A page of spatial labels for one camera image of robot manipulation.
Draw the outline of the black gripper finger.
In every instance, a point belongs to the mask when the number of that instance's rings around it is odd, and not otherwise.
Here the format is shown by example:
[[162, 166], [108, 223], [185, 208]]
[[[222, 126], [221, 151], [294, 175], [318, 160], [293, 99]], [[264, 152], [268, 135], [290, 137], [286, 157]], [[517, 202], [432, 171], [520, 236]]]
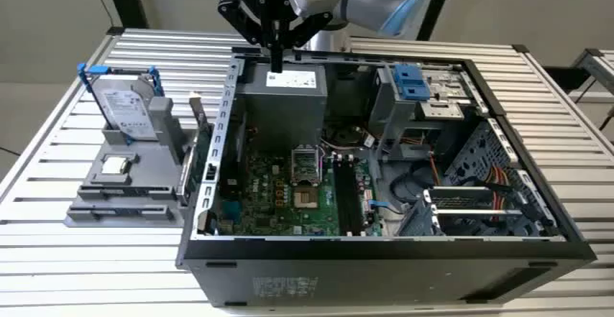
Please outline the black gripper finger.
[[276, 34], [276, 72], [282, 72], [284, 50], [302, 46], [314, 36], [318, 30], [332, 20], [330, 13], [318, 13], [308, 16], [292, 29], [289, 20], [282, 19], [278, 22]]
[[252, 44], [258, 44], [269, 51], [270, 72], [276, 72], [276, 40], [273, 22], [264, 17], [260, 23], [252, 20], [241, 7], [241, 0], [218, 0], [217, 11], [244, 39]]

